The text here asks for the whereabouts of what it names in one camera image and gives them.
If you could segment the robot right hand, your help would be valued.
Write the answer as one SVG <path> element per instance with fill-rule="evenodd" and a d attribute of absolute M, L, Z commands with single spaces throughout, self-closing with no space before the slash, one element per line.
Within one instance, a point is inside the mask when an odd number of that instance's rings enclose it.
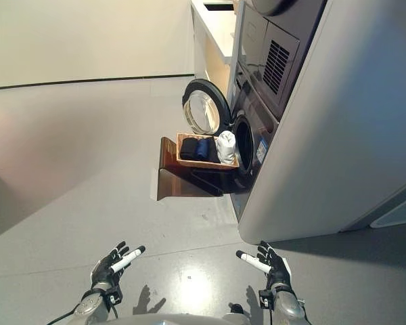
<path fill-rule="evenodd" d="M 262 271 L 266 275 L 266 290 L 293 293 L 291 273 L 286 261 L 278 255 L 275 249 L 267 242 L 261 241 L 257 246 L 258 253 L 252 256 L 244 251 L 236 251 L 236 257 Z"/>

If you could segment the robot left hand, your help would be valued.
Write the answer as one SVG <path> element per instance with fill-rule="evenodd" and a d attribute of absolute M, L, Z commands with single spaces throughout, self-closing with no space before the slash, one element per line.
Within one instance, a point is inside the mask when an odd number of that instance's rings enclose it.
<path fill-rule="evenodd" d="M 133 251 L 125 241 L 119 242 L 105 257 L 101 258 L 91 271 L 91 287 L 99 283 L 117 286 L 132 261 L 138 258 L 146 250 L 144 245 L 138 246 Z"/>

